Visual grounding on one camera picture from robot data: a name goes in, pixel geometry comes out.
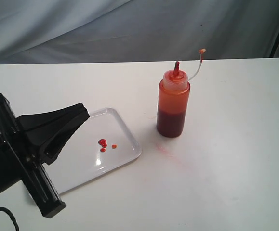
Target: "white tabletop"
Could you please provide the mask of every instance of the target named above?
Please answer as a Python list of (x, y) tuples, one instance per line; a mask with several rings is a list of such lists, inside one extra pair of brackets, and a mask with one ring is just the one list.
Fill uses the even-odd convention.
[[(29, 231), (279, 230), (279, 59), (204, 61), (185, 130), (155, 129), (158, 83), (174, 62), (0, 65), (17, 116), (82, 102), (117, 109), (143, 147), (135, 162), (62, 196), (43, 218), (17, 183), (0, 194)], [(198, 61), (181, 62), (191, 75)], [(12, 231), (0, 212), (0, 231)]]

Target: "red liquid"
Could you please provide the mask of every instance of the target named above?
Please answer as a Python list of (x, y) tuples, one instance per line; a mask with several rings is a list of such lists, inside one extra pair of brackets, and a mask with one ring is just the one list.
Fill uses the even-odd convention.
[(178, 137), (183, 131), (186, 110), (181, 113), (167, 113), (158, 109), (157, 129), (166, 137)]
[(105, 139), (100, 139), (99, 140), (99, 144), (103, 147), (106, 148), (107, 147), (107, 141)]

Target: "white backdrop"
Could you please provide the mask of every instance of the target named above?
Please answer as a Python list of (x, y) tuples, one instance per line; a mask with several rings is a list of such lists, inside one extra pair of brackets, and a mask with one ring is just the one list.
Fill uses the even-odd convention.
[(0, 14), (0, 63), (259, 58), (279, 29), (279, 0), (0, 0)]

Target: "red smear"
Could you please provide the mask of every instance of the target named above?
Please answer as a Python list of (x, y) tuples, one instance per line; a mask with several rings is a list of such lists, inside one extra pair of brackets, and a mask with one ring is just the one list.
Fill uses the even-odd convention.
[(107, 147), (107, 141), (105, 139), (100, 139), (99, 140), (99, 144), (103, 147), (106, 148)]
[(179, 75), (179, 64), (180, 64), (180, 62), (179, 62), (179, 61), (176, 61), (176, 64), (175, 64), (175, 66), (174, 66), (174, 71), (173, 71), (173, 75), (174, 75), (174, 76)]

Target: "red drop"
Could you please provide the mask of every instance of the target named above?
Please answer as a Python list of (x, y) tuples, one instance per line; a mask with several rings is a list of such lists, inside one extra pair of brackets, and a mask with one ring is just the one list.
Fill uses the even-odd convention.
[(105, 139), (100, 139), (99, 140), (99, 144), (103, 147), (106, 148), (107, 147), (107, 141)]

